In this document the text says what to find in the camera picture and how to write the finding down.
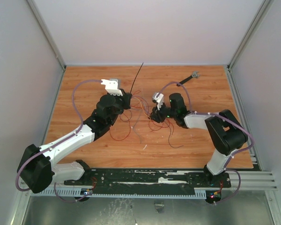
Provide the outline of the black zip tie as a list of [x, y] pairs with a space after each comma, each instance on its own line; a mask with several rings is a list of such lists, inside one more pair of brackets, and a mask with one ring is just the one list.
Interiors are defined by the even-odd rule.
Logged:
[[138, 77], [138, 75], [139, 75], [139, 73], [140, 73], [140, 71], [141, 71], [143, 65], [144, 65], [144, 62], [142, 62], [140, 68], [138, 69], [138, 71], [137, 71], [137, 73], [136, 73], [136, 75], [135, 75], [135, 77], [134, 77], [134, 80], [133, 80], [132, 85], [131, 85], [131, 88], [130, 88], [130, 93], [131, 93], [131, 94], [132, 94], [133, 87], [134, 87], [134, 84], [135, 84], [135, 82], [136, 82], [136, 79], [137, 79], [137, 77]]

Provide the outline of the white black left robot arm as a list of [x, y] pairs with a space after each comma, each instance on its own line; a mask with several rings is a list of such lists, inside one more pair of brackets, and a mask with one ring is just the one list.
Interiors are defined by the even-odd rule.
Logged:
[[28, 186], [28, 190], [37, 194], [53, 183], [76, 180], [81, 185], [91, 181], [88, 165], [81, 160], [72, 163], [59, 162], [78, 148], [96, 141], [105, 135], [124, 110], [130, 109], [131, 93], [120, 89], [120, 95], [105, 94], [95, 110], [78, 128], [51, 143], [37, 147], [29, 145], [21, 158], [16, 175], [16, 188], [19, 179]]

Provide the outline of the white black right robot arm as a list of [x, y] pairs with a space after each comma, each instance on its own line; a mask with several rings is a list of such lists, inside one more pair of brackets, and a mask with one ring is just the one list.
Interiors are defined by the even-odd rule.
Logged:
[[233, 154], [248, 141], [249, 135], [230, 110], [215, 114], [191, 112], [179, 93], [171, 94], [169, 100], [170, 106], [166, 106], [164, 95], [156, 92], [152, 97], [156, 106], [152, 109], [150, 118], [157, 123], [171, 118], [179, 127], [209, 132], [215, 150], [203, 168], [203, 181], [209, 187], [215, 186], [222, 179]]

